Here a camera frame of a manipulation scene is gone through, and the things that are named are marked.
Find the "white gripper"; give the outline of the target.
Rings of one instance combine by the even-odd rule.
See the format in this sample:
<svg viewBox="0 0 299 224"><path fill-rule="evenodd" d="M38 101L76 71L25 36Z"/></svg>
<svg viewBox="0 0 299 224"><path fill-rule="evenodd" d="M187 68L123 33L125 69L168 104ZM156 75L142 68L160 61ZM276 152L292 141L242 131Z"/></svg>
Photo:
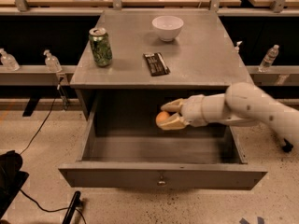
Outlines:
<svg viewBox="0 0 299 224"><path fill-rule="evenodd" d="M206 121L202 114L203 95L193 95L187 99L179 98L161 106L162 111L173 112L175 114L157 125L162 130L181 130L187 124L193 127L206 126Z"/></svg>

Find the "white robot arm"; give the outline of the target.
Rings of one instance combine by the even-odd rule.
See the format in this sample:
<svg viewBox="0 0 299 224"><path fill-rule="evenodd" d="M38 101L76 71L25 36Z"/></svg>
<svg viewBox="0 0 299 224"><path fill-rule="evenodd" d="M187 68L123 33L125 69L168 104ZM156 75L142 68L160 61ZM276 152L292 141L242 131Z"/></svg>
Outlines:
<svg viewBox="0 0 299 224"><path fill-rule="evenodd" d="M161 110L171 113L156 121L162 130L181 130L209 123L250 126L260 121L293 146L299 145L299 111L250 83L234 83L223 94L180 98L162 105Z"/></svg>

